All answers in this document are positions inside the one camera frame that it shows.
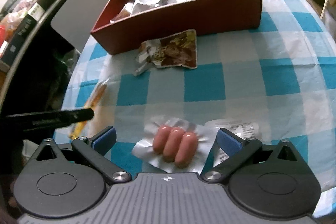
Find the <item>thin yellow snack stick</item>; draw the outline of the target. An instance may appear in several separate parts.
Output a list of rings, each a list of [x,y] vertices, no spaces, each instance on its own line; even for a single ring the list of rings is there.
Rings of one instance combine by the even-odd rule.
[[[105,79],[102,82],[99,82],[94,90],[92,91],[91,95],[87,99],[86,103],[84,104],[85,109],[92,109],[94,110],[99,103],[100,99],[102,98],[102,95],[104,94],[107,84],[109,82],[110,78]],[[78,138],[83,131],[84,127],[86,126],[87,121],[76,123],[71,131],[71,133],[68,135],[71,140],[74,140]]]

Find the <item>sausage vacuum pack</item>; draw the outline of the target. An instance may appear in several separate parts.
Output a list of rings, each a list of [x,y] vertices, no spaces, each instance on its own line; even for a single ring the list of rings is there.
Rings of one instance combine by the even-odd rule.
[[[167,173],[201,173],[209,156],[214,157],[214,166],[229,158],[217,143],[220,128],[242,139],[260,136],[259,125],[251,121],[216,119],[199,125],[157,116],[145,125],[144,137],[135,144],[132,154]]]

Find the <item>brown snack packet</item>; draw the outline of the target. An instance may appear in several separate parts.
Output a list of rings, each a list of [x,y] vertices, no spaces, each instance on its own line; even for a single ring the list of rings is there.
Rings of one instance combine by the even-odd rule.
[[[139,67],[133,72],[134,76],[139,76],[152,67],[196,69],[198,67],[196,30],[186,30],[165,38],[142,42],[135,60]]]

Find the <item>orange spicy snack pack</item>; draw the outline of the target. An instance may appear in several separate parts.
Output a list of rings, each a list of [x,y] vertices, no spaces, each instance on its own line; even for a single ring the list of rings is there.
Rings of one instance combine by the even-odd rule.
[[[121,20],[123,18],[130,16],[132,10],[133,10],[133,2],[126,3],[124,7],[122,8],[122,10],[114,18],[112,18],[109,22],[114,23],[118,20]]]

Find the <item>grey curved side table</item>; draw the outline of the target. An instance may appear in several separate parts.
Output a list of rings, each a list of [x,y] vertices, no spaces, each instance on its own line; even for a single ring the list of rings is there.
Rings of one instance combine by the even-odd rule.
[[[68,74],[65,56],[81,52],[108,0],[55,0],[27,35],[1,88],[1,112],[41,110]]]

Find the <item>long black gift box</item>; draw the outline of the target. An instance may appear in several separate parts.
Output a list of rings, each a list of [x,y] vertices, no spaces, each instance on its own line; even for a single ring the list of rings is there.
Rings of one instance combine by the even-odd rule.
[[[44,13],[45,9],[40,4],[38,4],[38,2],[36,2],[32,8],[29,9],[27,15],[23,18],[18,28],[15,30],[9,45],[6,47],[1,57],[2,62],[4,62],[9,67],[13,65],[13,62],[26,38],[37,25],[39,19],[43,16]]]

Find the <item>blue checkered tablecloth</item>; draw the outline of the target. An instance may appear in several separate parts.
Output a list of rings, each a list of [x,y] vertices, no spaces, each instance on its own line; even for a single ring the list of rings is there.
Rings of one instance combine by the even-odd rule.
[[[136,51],[111,56],[89,38],[63,108],[84,106],[107,81],[83,133],[114,126],[110,156],[131,173],[152,170],[131,150],[156,115],[257,124],[264,143],[290,140],[317,176],[322,194],[314,216],[335,216],[335,41],[309,3],[262,0],[259,28],[200,36],[197,54],[196,69],[152,68],[134,76]]]

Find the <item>red cardboard box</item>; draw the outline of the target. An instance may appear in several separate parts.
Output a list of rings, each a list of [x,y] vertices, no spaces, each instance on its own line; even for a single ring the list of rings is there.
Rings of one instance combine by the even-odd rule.
[[[187,0],[111,22],[130,0],[109,0],[91,35],[111,55],[185,30],[198,35],[258,28],[263,0]]]

